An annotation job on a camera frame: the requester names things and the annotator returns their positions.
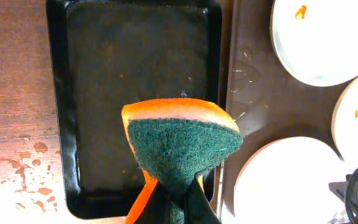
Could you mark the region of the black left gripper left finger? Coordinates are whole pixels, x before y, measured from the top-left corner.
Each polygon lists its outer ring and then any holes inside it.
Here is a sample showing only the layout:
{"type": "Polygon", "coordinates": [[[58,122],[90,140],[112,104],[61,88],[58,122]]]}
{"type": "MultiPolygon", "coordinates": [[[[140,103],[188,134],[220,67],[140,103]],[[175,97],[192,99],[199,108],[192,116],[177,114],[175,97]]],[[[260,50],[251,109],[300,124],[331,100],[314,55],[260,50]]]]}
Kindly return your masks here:
{"type": "Polygon", "coordinates": [[[165,187],[157,182],[134,224],[169,224],[172,201],[165,187]]]}

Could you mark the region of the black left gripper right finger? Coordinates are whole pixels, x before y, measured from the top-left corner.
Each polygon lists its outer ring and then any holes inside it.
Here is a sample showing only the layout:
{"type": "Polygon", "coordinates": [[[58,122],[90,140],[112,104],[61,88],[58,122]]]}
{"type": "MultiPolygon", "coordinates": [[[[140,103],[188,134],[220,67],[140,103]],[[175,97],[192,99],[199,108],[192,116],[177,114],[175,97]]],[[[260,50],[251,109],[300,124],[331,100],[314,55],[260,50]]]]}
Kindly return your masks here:
{"type": "Polygon", "coordinates": [[[221,224],[194,177],[183,196],[185,224],[221,224]]]}

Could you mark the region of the green orange sponge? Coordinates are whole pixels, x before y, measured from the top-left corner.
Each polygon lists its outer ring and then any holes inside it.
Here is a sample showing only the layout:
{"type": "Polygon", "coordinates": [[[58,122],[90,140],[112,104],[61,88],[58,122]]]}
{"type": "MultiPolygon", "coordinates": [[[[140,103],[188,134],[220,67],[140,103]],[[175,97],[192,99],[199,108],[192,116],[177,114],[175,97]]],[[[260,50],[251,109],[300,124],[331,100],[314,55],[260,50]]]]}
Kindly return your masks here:
{"type": "Polygon", "coordinates": [[[185,194],[203,189],[204,173],[236,152],[242,136],[236,122],[215,103],[193,98],[162,98],[125,105],[121,111],[127,141],[145,185],[126,223],[142,223],[151,201],[156,222],[184,223],[185,194]]]}

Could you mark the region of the pink white plate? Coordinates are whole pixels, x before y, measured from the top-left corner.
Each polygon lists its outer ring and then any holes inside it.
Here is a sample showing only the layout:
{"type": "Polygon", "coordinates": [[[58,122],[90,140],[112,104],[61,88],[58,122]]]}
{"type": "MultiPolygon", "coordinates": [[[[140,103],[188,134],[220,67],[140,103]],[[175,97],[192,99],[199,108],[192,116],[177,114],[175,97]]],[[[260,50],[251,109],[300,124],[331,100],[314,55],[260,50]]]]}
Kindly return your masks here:
{"type": "Polygon", "coordinates": [[[329,223],[344,211],[330,189],[346,170],[324,142],[309,137],[279,139],[244,164],[234,186],[235,223],[329,223]]]}

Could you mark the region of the cream plate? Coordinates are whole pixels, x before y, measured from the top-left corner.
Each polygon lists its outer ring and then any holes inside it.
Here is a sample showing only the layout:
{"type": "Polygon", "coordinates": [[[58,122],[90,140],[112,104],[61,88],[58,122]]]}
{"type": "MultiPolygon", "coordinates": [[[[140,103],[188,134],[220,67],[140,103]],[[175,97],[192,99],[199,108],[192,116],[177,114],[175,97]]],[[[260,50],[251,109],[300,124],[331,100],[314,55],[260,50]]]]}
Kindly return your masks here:
{"type": "Polygon", "coordinates": [[[331,120],[336,148],[348,171],[358,168],[358,77],[341,93],[331,120]]]}

